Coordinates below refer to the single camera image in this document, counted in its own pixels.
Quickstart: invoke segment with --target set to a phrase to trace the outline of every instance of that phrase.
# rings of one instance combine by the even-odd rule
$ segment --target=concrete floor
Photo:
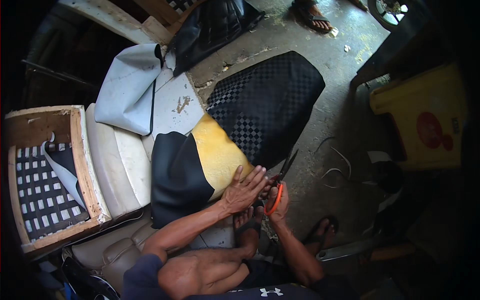
[[[289,10],[290,0],[250,3],[265,10],[266,19],[254,32],[245,33],[190,71],[198,94],[205,102],[216,82],[277,54],[294,50],[307,58],[324,77],[326,88],[313,107],[310,121],[298,140],[299,155],[285,178],[291,198],[288,222],[296,236],[303,238],[319,218],[333,214],[340,222],[335,244],[359,240],[371,226],[384,193],[370,185],[347,183],[340,174],[321,177],[329,168],[348,174],[346,162],[331,146],[350,161],[352,179],[361,181],[369,178],[371,164],[366,152],[389,150],[386,132],[370,110],[367,88],[359,87],[356,100],[347,100],[350,80],[389,32],[347,0],[319,3],[324,15],[339,29],[336,38],[302,25]],[[351,47],[348,53],[344,45]],[[230,67],[222,72],[225,65]],[[313,155],[328,136],[336,138]]]

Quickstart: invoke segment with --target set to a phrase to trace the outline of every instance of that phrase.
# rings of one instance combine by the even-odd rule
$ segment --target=under armour logo
[[[264,288],[261,288],[260,291],[262,292],[262,294],[260,295],[262,297],[268,297],[268,293],[276,293],[277,296],[282,296],[283,295],[283,293],[280,293],[279,288],[275,288],[275,290],[269,290],[269,291],[267,291]]]

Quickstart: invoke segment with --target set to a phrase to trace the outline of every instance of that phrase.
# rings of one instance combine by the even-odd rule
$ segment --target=scissors
[[[292,155],[292,151],[293,151],[293,149],[290,150],[290,153],[288,154],[287,158],[285,158],[285,163],[283,164],[283,167],[280,170],[280,173],[278,173],[277,175],[272,177],[274,182],[272,183],[271,187],[273,188],[274,186],[276,186],[278,188],[278,194],[276,195],[275,203],[273,204],[272,209],[270,211],[267,211],[267,207],[265,205],[264,214],[266,216],[271,215],[276,210],[278,204],[280,203],[280,198],[282,197],[282,191],[283,191],[282,180],[285,177],[285,174],[287,173],[288,169],[290,169],[290,166],[292,165],[293,160],[297,156],[298,149],[297,149],[297,151],[295,151],[295,154],[290,159],[290,156]]]

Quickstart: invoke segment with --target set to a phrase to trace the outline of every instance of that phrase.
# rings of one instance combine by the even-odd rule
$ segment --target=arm
[[[175,220],[161,228],[147,239],[142,254],[156,254],[165,263],[167,253],[185,247],[197,235],[219,220],[243,211],[252,205],[256,195],[267,183],[267,178],[264,177],[266,171],[265,168],[257,166],[241,182],[242,170],[242,166],[237,168],[232,183],[225,189],[218,202],[198,213]]]
[[[280,240],[280,244],[282,245],[285,258],[290,269],[300,283],[308,287],[316,281],[322,279],[324,277],[324,272],[320,262],[308,252],[307,248],[305,248],[305,246],[295,238],[291,229],[288,228],[285,219],[289,203],[288,191],[285,182],[282,183],[284,187],[282,197],[280,198],[280,204],[278,205],[276,211],[269,216],[269,220],[272,228],[275,230],[278,236],[278,239]],[[264,189],[264,192],[267,192],[269,189],[270,186],[267,185]],[[278,189],[276,187],[272,188],[266,204],[267,208],[273,206],[273,202],[275,201],[277,193]]]

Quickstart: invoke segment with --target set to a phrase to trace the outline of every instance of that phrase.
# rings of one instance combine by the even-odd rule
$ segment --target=person
[[[285,182],[280,203],[269,216],[283,248],[288,268],[253,260],[258,246],[264,208],[252,204],[266,197],[273,205],[278,189],[257,166],[240,180],[242,166],[234,174],[221,199],[212,206],[175,220],[147,239],[142,256],[123,276],[123,300],[163,299],[359,299],[342,280],[326,276],[315,255],[328,246],[338,224],[323,218],[304,245],[288,228],[288,191]],[[234,215],[237,248],[199,249],[168,259],[219,220]]]
[[[368,10],[367,6],[360,0],[349,1],[365,12]],[[300,14],[308,27],[321,33],[329,33],[332,31],[333,26],[330,24],[328,18],[322,14],[317,4],[317,0],[294,0],[292,2],[292,8]]]

